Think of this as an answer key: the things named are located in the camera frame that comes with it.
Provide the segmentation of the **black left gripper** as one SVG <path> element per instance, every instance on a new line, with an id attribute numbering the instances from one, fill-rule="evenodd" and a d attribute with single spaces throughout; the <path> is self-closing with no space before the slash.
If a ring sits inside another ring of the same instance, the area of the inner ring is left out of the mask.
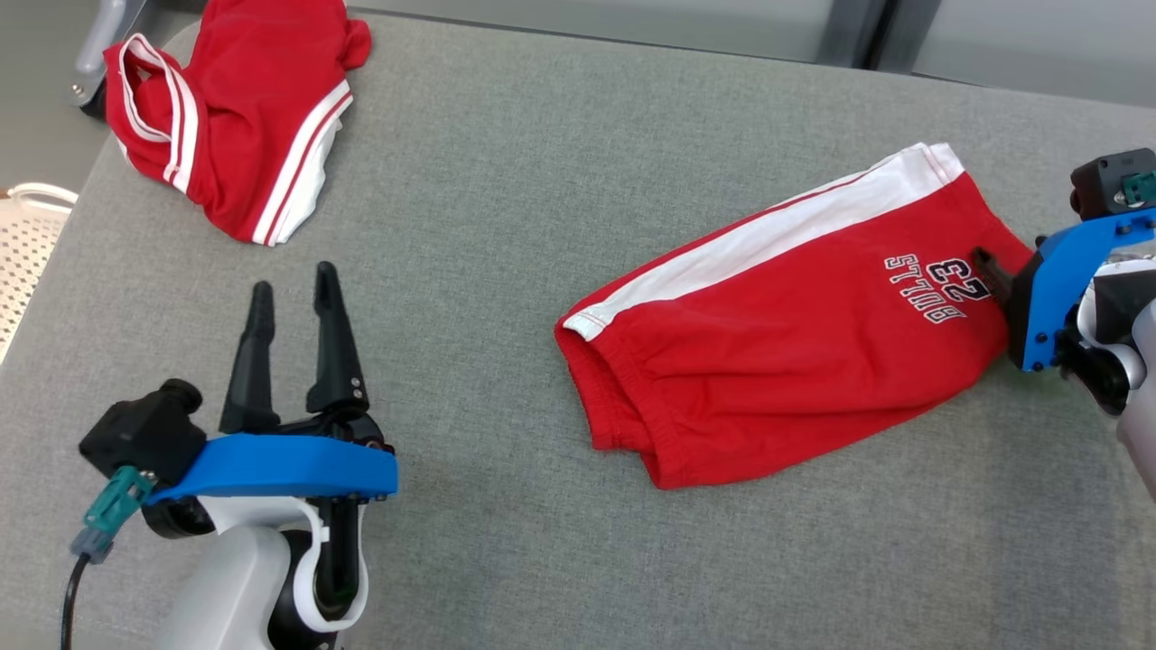
<path id="1" fill-rule="evenodd" d="M 306 411 L 323 413 L 281 423 L 272 406 L 271 345 L 275 338 L 275 304 L 271 283 L 260 281 L 249 301 L 243 330 L 228 381 L 227 400 L 220 412 L 220 433 L 276 433 L 350 441 L 351 444 L 394 455 L 370 408 L 358 346 L 351 334 L 341 281 L 334 264 L 314 267 L 313 309 L 319 320 L 314 384 L 306 394 Z M 323 542 L 314 568 L 314 601 L 323 616 L 346 616 L 358 594 L 360 568 L 355 557 L 360 523 L 355 514 L 362 497 L 310 498 L 329 542 Z"/>

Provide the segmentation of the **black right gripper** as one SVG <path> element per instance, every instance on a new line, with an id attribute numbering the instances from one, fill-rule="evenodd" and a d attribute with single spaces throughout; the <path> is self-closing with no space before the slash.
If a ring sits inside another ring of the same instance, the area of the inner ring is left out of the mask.
<path id="1" fill-rule="evenodd" d="M 971 259 L 996 304 L 1011 304 L 1015 275 L 987 248 L 975 248 Z M 1136 326 L 1153 296 L 1153 276 L 1095 276 L 1057 337 L 1058 370 L 1076 378 L 1109 416 L 1122 415 L 1149 374 Z"/>

